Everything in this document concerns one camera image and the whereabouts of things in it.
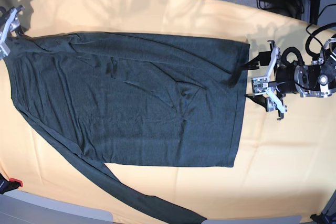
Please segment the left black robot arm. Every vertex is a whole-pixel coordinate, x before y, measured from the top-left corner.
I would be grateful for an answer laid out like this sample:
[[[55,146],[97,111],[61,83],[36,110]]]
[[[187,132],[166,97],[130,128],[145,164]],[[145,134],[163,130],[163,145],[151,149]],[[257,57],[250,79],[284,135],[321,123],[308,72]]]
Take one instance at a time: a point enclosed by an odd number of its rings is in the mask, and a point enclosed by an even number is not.
[[[251,79],[252,93],[245,97],[267,112],[277,111],[278,120],[282,120],[287,112],[283,102],[287,94],[299,94],[302,98],[332,96],[335,93],[335,36],[321,45],[319,53],[311,51],[310,44],[319,33],[334,27],[335,23],[330,23],[308,33],[305,50],[312,58],[310,65],[305,64],[296,47],[280,51],[271,40],[269,51],[260,52],[241,67],[244,71],[267,68],[264,75]]]

